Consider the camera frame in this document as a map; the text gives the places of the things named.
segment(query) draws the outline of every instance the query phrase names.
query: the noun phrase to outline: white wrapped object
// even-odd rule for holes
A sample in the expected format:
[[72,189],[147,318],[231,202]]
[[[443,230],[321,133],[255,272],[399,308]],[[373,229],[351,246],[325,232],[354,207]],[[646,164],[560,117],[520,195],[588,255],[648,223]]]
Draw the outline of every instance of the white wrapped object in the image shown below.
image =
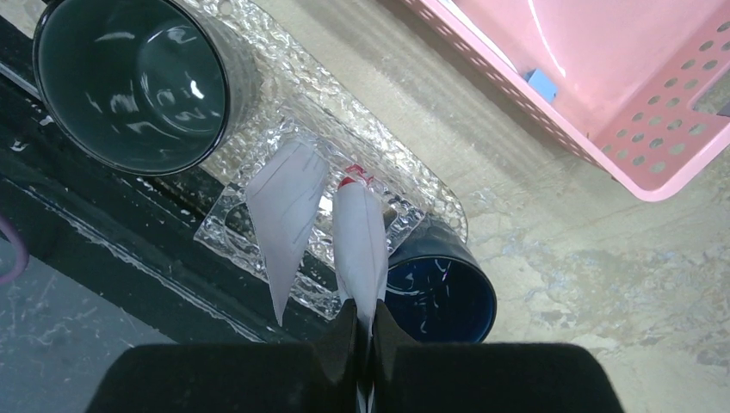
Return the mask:
[[382,205],[361,183],[350,180],[335,194],[332,220],[340,299],[355,300],[357,319],[369,337],[377,301],[386,297],[388,253]]
[[274,313],[282,323],[297,268],[325,192],[329,164],[301,142],[284,145],[246,187]]

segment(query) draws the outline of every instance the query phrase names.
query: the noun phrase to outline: blue cup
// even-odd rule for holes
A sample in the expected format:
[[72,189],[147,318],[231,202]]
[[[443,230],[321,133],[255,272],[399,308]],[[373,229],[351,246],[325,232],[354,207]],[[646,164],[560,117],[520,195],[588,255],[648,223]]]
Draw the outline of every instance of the blue cup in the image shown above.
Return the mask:
[[482,342],[497,296],[467,246],[427,216],[388,260],[386,306],[419,342]]

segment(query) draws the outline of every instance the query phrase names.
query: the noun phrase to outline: pink basket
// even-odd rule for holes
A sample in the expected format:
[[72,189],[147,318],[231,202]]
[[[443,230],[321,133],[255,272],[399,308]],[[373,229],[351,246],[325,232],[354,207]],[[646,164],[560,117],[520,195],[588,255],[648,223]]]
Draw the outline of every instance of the pink basket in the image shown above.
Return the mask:
[[[442,0],[403,1],[642,200],[674,195],[730,143],[730,118],[693,110],[730,66],[728,0],[454,0],[517,72]],[[558,87],[552,104],[521,77],[536,68]]]

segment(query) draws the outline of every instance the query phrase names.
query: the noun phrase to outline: marble countertop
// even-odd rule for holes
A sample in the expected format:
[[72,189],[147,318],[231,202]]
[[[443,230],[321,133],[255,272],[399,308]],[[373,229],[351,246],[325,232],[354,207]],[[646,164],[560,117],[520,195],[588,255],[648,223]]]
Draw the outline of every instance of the marble countertop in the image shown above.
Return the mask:
[[[0,0],[0,15],[31,34],[36,2]],[[461,199],[498,293],[488,342],[584,346],[627,411],[730,405],[730,152],[644,203],[563,151],[402,4],[256,3]]]

